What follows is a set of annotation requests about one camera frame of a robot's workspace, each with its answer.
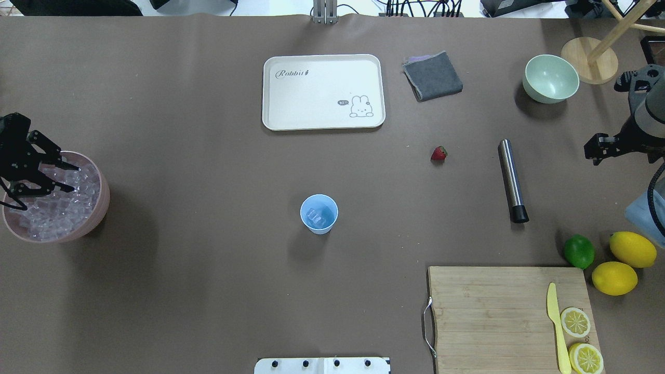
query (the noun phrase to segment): white floor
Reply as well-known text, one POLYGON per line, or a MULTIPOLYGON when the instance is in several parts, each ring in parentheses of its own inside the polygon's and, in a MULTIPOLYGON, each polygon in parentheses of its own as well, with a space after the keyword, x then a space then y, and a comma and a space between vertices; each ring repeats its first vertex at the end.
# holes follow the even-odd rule
MULTIPOLYGON (((460 0, 464 17, 483 17, 479 0, 460 0)), ((155 10, 150 0, 133 0, 139 6, 143 15, 190 15, 194 13, 210 13, 214 15, 229 15, 235 6, 230 0, 170 0, 164 6, 155 10)), ((378 0, 338 0, 338 5, 347 4, 354 7, 364 15, 378 15, 385 10, 385 5, 378 0)), ((619 0, 619 7, 627 9, 632 0, 619 0)), ((240 0, 233 16, 242 15, 292 15, 309 14, 313 0, 240 0)), ((427 12, 435 5, 433 1, 423 2, 427 12)), ((412 4, 414 15, 422 17, 422 9, 412 4)), ((543 3, 512 12, 501 17, 511 18, 568 18, 565 13, 566 2, 543 3)), ((5 15, 11 9, 11 0, 0 0, 0 15, 5 15)), ((338 14, 354 13, 349 7, 339 7, 338 14)))

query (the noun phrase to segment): yellow lemon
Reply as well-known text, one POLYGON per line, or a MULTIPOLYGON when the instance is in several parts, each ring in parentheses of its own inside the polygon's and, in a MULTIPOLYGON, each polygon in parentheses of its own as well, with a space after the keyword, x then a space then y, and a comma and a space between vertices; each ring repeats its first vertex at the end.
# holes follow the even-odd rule
POLYGON ((574 337, 585 337, 591 331, 589 316, 575 307, 568 307, 561 312, 561 325, 564 331, 574 337))
POLYGON ((640 234, 629 231, 610 236, 610 250, 619 259, 634 268, 648 268, 656 261, 656 247, 640 234))
POLYGON ((569 349, 571 366, 580 374, 600 374, 603 368, 602 355, 598 348, 587 343, 576 343, 569 349))
POLYGON ((591 273, 591 280, 600 292, 619 296, 635 288, 637 273, 622 262, 610 261, 598 265, 591 273))

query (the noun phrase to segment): strawberry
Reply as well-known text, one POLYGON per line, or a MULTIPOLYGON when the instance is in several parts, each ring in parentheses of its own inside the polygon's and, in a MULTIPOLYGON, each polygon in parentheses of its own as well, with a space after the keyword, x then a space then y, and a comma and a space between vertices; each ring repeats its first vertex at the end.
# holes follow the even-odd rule
POLYGON ((448 156, 448 151, 443 146, 438 146, 434 149, 432 153, 432 160, 443 161, 448 156))

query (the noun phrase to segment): lime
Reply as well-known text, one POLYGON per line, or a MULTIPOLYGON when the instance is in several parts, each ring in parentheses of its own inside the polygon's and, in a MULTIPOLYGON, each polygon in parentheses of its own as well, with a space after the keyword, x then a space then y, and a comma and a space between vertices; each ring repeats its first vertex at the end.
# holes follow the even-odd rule
POLYGON ((619 296, 635 288, 637 273, 622 262, 610 261, 598 265, 591 273, 591 280, 600 292, 619 296))
POLYGON ((602 372, 602 355, 598 348, 591 344, 573 344, 568 356, 571 359, 571 366, 580 374, 600 374, 602 372))
POLYGON ((596 251, 589 239, 579 234, 573 235, 563 246, 563 256, 576 268, 586 269, 593 262, 596 251))
POLYGON ((564 331, 574 337, 585 337, 591 331, 589 316, 575 307, 568 307, 561 312, 561 325, 564 331))
POLYGON ((610 250, 619 261, 634 268, 648 268, 656 261, 656 247, 640 234, 629 231, 610 236, 610 250))

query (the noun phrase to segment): mint green bowl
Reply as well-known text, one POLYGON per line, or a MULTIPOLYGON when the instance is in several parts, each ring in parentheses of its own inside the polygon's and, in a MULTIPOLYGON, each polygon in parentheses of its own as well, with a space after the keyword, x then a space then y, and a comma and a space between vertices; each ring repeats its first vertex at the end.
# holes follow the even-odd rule
POLYGON ((575 68, 554 55, 538 55, 527 63, 522 85, 537 102, 554 104, 573 96, 580 86, 575 68))

